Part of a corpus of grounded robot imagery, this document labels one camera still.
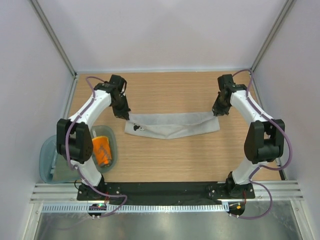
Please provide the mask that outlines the orange grey patterned towel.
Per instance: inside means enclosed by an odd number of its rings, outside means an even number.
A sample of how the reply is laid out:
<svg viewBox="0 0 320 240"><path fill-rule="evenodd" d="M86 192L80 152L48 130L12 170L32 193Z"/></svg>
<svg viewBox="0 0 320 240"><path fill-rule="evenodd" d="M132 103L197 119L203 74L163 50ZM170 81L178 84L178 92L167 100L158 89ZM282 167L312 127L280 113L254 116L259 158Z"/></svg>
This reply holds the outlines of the orange grey patterned towel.
<svg viewBox="0 0 320 240"><path fill-rule="evenodd" d="M100 167L107 166L112 162L112 154L107 136L97 136L92 139L93 154Z"/></svg>

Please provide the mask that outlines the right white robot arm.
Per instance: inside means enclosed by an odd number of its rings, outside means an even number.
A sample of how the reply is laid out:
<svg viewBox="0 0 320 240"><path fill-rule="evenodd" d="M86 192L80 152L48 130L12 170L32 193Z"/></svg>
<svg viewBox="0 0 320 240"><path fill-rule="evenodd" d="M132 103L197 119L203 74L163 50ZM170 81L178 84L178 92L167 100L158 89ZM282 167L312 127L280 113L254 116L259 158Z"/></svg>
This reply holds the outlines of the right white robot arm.
<svg viewBox="0 0 320 240"><path fill-rule="evenodd" d="M221 75L217 82L219 92L212 106L214 116L228 115L230 108L234 107L248 124L244 160L228 174L224 185L228 197L241 198L252 188L250 180L254 171L283 155L285 123L265 113L246 85L234 82L232 74Z"/></svg>

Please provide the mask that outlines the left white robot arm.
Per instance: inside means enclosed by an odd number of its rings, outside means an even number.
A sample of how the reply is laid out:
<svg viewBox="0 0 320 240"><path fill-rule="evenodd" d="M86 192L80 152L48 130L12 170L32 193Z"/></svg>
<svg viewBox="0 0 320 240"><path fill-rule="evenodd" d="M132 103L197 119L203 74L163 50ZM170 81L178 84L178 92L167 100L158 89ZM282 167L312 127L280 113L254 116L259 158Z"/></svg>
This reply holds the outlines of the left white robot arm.
<svg viewBox="0 0 320 240"><path fill-rule="evenodd" d="M125 94L127 81L120 75L113 74L108 81L88 76L86 82L91 89L89 99L74 115L61 118L56 124L56 151L71 170L78 172L88 194L101 200L106 194L105 180L92 158L94 145L90 130L108 107L116 118L126 121L131 110Z"/></svg>

